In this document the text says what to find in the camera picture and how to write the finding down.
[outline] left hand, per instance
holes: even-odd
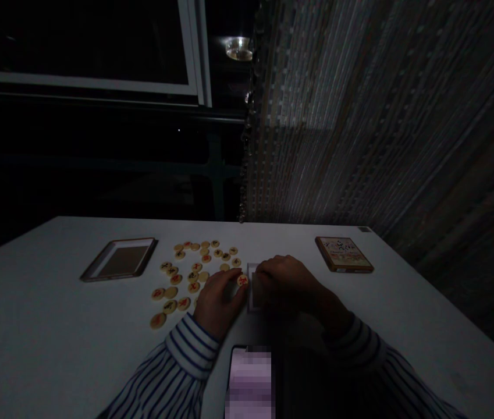
[[[243,285],[229,302],[223,300],[223,291],[230,280],[236,280],[241,269],[219,271],[206,281],[200,291],[193,317],[199,325],[219,342],[227,334],[233,320],[247,300],[248,284]]]

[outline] smartphone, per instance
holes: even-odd
[[[275,419],[272,370],[268,347],[233,347],[225,396],[226,419]]]

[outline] striped shirt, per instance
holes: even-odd
[[[323,334],[362,408],[381,417],[465,418],[437,397],[406,359],[355,315],[339,338]],[[187,315],[109,405],[109,418],[199,418],[219,343]]]

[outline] right hand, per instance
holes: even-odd
[[[294,257],[276,255],[262,262],[257,267],[257,276],[272,305],[315,314],[318,296],[325,288]]]
[[[276,255],[262,262],[257,276],[273,306],[311,314],[332,334],[346,329],[350,312],[294,257]]]

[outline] round wooden game piece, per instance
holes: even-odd
[[[247,277],[247,275],[245,275],[245,274],[239,275],[239,277],[237,278],[237,285],[243,286],[245,284],[248,284],[248,277]]]
[[[165,288],[157,288],[152,292],[152,299],[153,300],[161,300],[164,297],[165,294]]]
[[[167,298],[168,300],[175,298],[179,290],[177,287],[169,287],[165,290],[164,297]]]
[[[198,282],[193,282],[192,284],[189,284],[189,292],[191,294],[195,294],[200,290],[200,283]]]
[[[165,271],[168,277],[172,277],[173,275],[177,275],[179,273],[178,267],[170,267],[167,271]]]
[[[177,307],[179,311],[185,311],[187,308],[190,307],[190,298],[188,297],[181,298],[177,303]]]
[[[189,280],[190,283],[198,281],[198,274],[196,272],[191,272],[187,279]]]
[[[209,274],[208,272],[206,272],[206,271],[204,271],[204,272],[200,272],[200,273],[198,274],[198,280],[199,280],[200,282],[206,282],[206,281],[208,280],[208,278],[209,278],[209,277],[210,277],[210,274]]]
[[[171,283],[171,285],[179,285],[182,280],[183,280],[183,275],[177,274],[177,275],[173,275],[169,280],[169,282]]]
[[[171,314],[175,311],[176,308],[177,302],[175,300],[169,300],[167,303],[164,304],[164,313]]]
[[[159,329],[165,324],[165,319],[167,319],[167,316],[164,313],[156,314],[152,317],[152,320],[150,320],[150,327],[153,330]]]

